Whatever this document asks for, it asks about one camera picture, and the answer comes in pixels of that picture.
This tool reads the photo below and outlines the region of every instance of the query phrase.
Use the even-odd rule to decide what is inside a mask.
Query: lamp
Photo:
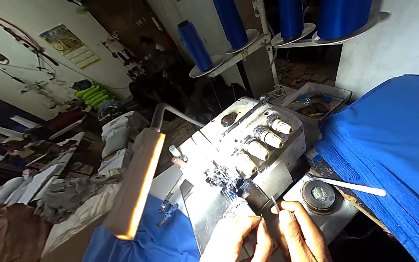
[[[134,156],[114,199],[113,207],[104,222],[104,227],[111,230],[117,238],[133,240],[137,233],[166,137],[160,133],[165,110],[197,126],[204,126],[168,104],[157,105],[150,128],[143,129],[132,145]]]

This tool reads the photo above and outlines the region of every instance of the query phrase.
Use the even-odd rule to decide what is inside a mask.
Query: light
[[[148,164],[145,179],[140,189],[140,195],[135,205],[134,211],[132,212],[132,216],[130,218],[129,230],[127,232],[127,235],[117,235],[117,238],[123,239],[122,237],[126,237],[126,239],[132,240],[135,237],[135,234],[137,233],[138,224],[140,223],[140,219],[142,218],[143,209],[145,208],[145,204],[148,197],[148,192],[150,191],[151,183],[153,182],[154,172],[156,171],[156,167],[158,166],[159,156],[161,154],[162,146],[164,145],[164,138],[165,135],[160,134],[159,140],[154,145],[153,156]]]
[[[134,156],[104,227],[123,240],[133,240],[145,208],[166,135],[145,128],[132,146]]]

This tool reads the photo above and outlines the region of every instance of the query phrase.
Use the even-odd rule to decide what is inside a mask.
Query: knob
[[[243,179],[250,178],[258,170],[257,165],[245,153],[238,153],[236,155],[236,167],[242,171]]]
[[[261,132],[260,140],[267,143],[270,146],[281,148],[284,146],[284,141],[278,135],[270,130],[264,130]]]
[[[282,121],[281,119],[276,119],[272,122],[271,127],[278,131],[281,132],[283,134],[290,134],[292,132],[292,126],[289,125],[288,123]]]
[[[247,145],[247,151],[261,160],[268,160],[270,156],[269,151],[258,141],[251,141]]]

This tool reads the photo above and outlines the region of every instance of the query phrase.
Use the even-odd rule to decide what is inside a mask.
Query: small box
[[[315,91],[321,92],[325,96],[332,98],[332,102],[330,103],[331,109],[322,118],[316,119],[313,117],[308,117],[288,108],[288,106],[292,102],[299,100],[301,95],[306,94],[307,92]],[[309,123],[313,126],[320,126],[321,123],[324,121],[324,118],[326,118],[326,116],[328,116],[331,113],[338,112],[341,108],[343,108],[343,105],[350,99],[351,96],[352,91],[350,90],[309,82],[302,86],[292,96],[286,97],[281,104],[281,108],[293,113],[302,122]]]

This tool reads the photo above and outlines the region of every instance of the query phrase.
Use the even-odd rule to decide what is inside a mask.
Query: blue thread spool
[[[213,67],[213,61],[193,24],[185,20],[178,25],[178,31],[185,46],[189,49],[197,68],[201,72],[210,70]]]
[[[368,22],[371,0],[321,0],[318,36],[331,40],[341,38]]]
[[[299,37],[303,31],[302,0],[279,0],[281,19],[281,37],[291,39]]]
[[[233,49],[248,43],[248,36],[234,0],[213,0],[227,40]]]

